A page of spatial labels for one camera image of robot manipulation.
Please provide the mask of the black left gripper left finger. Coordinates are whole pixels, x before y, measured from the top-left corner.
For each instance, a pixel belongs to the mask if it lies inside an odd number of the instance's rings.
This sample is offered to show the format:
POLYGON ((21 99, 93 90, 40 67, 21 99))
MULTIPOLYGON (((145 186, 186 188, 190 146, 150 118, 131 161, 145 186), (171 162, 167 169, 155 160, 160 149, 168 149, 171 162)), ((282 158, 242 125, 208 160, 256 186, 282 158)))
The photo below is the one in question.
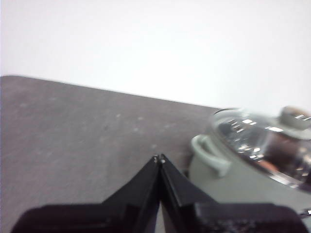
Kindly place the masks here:
POLYGON ((101 203, 45 205, 23 213, 14 233, 153 233, 159 209, 159 156, 101 203))

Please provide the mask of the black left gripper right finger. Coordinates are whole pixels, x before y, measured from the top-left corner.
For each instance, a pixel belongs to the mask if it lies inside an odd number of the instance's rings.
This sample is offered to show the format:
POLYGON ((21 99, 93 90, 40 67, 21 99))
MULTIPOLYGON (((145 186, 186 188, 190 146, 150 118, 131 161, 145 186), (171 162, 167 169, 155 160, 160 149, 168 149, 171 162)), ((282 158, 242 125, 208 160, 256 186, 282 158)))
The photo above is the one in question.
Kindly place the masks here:
POLYGON ((271 203, 219 203, 159 156, 161 205, 168 233, 306 233, 298 214, 271 203))

